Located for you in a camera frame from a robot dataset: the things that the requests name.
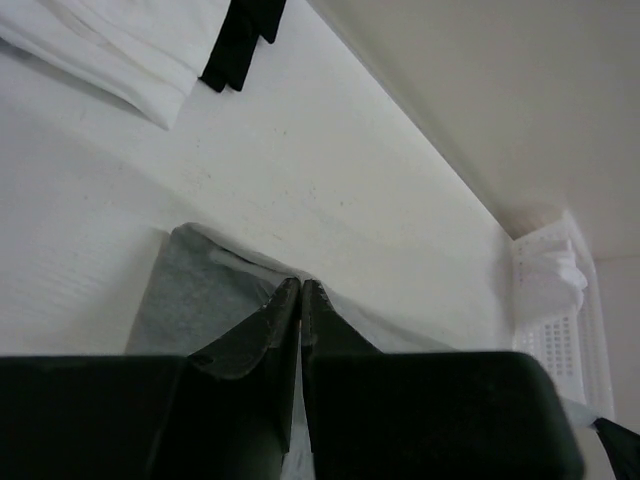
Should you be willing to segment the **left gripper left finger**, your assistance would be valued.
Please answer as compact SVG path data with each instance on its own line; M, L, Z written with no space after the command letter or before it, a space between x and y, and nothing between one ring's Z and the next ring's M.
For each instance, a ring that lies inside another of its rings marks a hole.
M276 479L289 450L300 283L188 356L1 361L5 479Z

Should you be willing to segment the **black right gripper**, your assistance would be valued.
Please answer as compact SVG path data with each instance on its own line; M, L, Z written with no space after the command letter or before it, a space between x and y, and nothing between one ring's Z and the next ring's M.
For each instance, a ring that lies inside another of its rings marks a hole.
M605 418L596 419L593 428L608 456L615 478L639 480L639 435Z

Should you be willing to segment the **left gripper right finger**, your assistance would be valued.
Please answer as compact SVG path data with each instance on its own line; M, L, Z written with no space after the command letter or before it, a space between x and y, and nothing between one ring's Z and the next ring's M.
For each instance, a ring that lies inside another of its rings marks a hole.
M302 290L301 360L319 479L580 479L554 385L513 351L385 353Z

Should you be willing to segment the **grey tank top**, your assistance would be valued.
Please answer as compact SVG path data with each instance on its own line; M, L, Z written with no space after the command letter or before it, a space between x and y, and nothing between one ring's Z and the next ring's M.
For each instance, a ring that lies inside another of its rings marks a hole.
M256 312L289 278L300 283L298 348L290 445L276 479L293 462L295 434L307 432L310 444L301 360L301 300L308 280L250 263L216 245L194 225L182 225L159 252L127 346L137 354L191 355ZM311 444L310 453L316 477Z

